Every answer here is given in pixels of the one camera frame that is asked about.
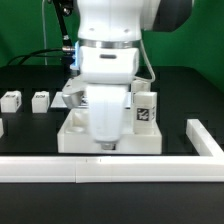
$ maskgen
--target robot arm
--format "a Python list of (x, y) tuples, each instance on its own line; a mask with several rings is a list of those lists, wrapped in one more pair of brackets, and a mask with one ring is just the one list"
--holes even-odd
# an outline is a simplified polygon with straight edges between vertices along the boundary
[[(178, 9), (183, 2), (192, 4), (192, 0), (74, 0), (81, 21), (79, 63), (87, 83), (90, 133), (103, 149), (112, 149), (121, 137), (126, 92), (139, 67), (141, 29), (161, 25), (160, 12), (169, 11), (167, 2)], [(172, 27), (178, 18), (173, 17)]]

